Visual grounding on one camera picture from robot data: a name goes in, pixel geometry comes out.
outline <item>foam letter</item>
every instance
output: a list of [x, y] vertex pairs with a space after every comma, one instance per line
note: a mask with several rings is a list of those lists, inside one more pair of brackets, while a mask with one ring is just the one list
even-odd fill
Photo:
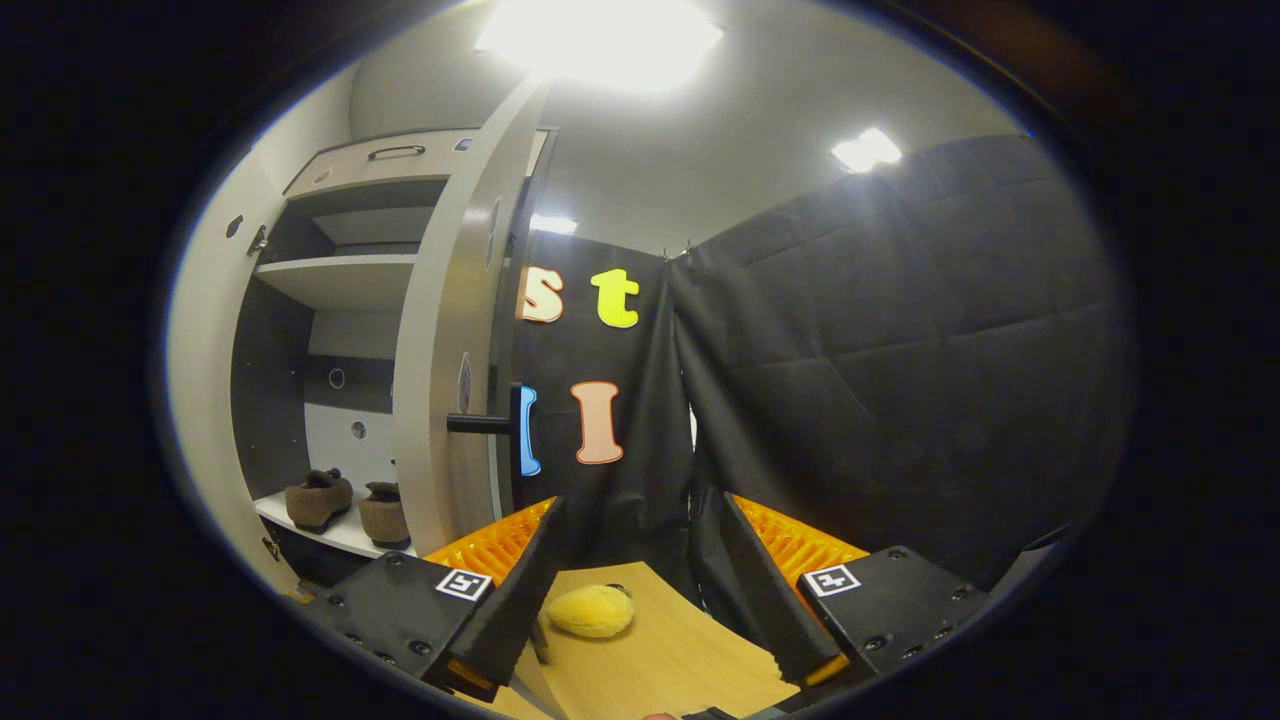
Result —
[[640, 295], [640, 284], [627, 279], [627, 272], [618, 268], [591, 278], [591, 284], [600, 288], [596, 313], [605, 325], [630, 328], [640, 322], [640, 314], [627, 310], [627, 296]]
[[524, 477], [536, 475], [543, 471], [543, 465], [534, 459], [534, 447], [529, 442], [529, 410], [538, 400], [538, 392], [529, 386], [520, 388], [520, 474]]
[[582, 413], [582, 448], [577, 461], [602, 465], [622, 457], [622, 446], [613, 439], [613, 398], [618, 386], [604, 382], [577, 383], [568, 388]]
[[535, 323], [550, 323], [564, 313], [564, 301], [557, 291], [564, 290], [564, 281], [556, 270], [530, 266], [525, 275], [525, 302], [520, 316]]

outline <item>orange gripper pad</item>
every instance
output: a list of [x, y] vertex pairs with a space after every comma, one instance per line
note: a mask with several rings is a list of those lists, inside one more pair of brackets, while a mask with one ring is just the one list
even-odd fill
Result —
[[556, 497], [530, 505], [518, 512], [512, 512], [497, 523], [458, 538], [428, 555], [422, 560], [456, 568], [481, 575], [490, 575], [494, 587], [500, 585], [511, 569], [520, 560], [534, 533], [543, 521], [543, 515], [556, 502]]
[[777, 565], [778, 571], [787, 579], [787, 584], [791, 585], [796, 597], [800, 598], [800, 603], [805, 607], [809, 607], [809, 603], [805, 602], [800, 588], [796, 587], [800, 575], [833, 565], [844, 565], [850, 560], [870, 555], [865, 550], [833, 538], [817, 528], [810, 528], [759, 502], [751, 502], [736, 495], [733, 495], [733, 500], [742, 509], [742, 515], [746, 515], [751, 529], [764, 543], [764, 548], [769, 551], [773, 564]]

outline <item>ceiling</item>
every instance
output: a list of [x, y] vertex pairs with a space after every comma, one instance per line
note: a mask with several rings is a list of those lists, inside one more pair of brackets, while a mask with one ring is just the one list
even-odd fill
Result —
[[[1015, 132], [986, 94], [863, 19], [797, 0], [695, 0], [724, 36], [687, 83], [631, 94], [556, 81], [558, 127], [535, 209], [575, 234], [677, 254], [838, 178], [833, 145], [878, 127], [904, 152]], [[428, 18], [365, 58], [351, 129], [484, 123], [525, 73], [472, 46], [492, 0]]]

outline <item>brown slipper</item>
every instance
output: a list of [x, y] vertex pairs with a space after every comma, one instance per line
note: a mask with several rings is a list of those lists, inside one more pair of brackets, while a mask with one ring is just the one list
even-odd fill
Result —
[[324, 534], [351, 509], [351, 483], [338, 469], [311, 470], [301, 486], [284, 488], [284, 510], [300, 530]]
[[367, 483], [370, 495], [360, 501], [360, 523], [374, 544], [384, 550], [408, 547], [408, 525], [396, 483]]

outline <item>cabinet door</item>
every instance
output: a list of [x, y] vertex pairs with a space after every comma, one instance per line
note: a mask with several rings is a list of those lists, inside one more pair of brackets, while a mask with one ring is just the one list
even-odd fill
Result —
[[410, 277], [396, 350], [396, 468], [413, 544], [430, 552], [495, 518], [489, 439], [449, 434], [449, 413], [486, 414], [502, 254], [547, 97], [511, 92], [440, 195]]
[[230, 401], [236, 324], [256, 260], [247, 251], [259, 228], [270, 233], [283, 208], [255, 151], [214, 191], [180, 256], [165, 325], [164, 372], [178, 451], [173, 468], [186, 470], [192, 500], [209, 511], [237, 555], [271, 589], [288, 593], [298, 577], [262, 542], [268, 533], [244, 483]]

